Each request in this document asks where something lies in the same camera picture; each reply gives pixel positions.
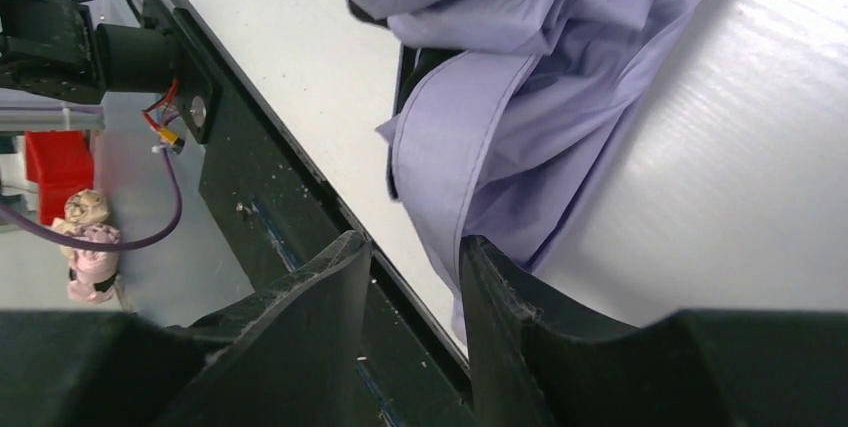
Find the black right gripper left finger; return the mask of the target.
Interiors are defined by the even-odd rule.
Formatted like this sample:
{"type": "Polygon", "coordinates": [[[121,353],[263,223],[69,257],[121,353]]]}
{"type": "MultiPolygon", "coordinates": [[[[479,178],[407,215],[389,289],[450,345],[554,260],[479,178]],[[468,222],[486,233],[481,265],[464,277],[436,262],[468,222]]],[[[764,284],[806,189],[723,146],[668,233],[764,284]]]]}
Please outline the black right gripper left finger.
{"type": "Polygon", "coordinates": [[[125,312],[5,310],[5,426],[345,426],[371,244],[340,235],[188,327],[125,312]]]}

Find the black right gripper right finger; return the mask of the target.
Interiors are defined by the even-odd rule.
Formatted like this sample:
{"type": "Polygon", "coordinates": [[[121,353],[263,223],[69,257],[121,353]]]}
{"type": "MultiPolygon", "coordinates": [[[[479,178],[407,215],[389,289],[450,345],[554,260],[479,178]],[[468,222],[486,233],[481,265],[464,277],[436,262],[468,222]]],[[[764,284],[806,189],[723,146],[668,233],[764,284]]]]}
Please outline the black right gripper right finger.
{"type": "Polygon", "coordinates": [[[843,426],[843,312],[684,309],[607,317],[463,239],[460,281],[482,426],[843,426]]]}

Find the lavender folding umbrella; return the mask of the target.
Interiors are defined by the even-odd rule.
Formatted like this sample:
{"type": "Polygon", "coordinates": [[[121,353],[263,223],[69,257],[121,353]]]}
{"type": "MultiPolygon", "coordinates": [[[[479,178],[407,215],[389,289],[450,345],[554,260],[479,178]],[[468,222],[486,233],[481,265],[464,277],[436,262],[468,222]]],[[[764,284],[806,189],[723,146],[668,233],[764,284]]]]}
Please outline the lavender folding umbrella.
{"type": "Polygon", "coordinates": [[[561,238],[704,0],[347,0],[417,53],[387,187],[460,298],[462,238],[526,270],[561,238]]]}

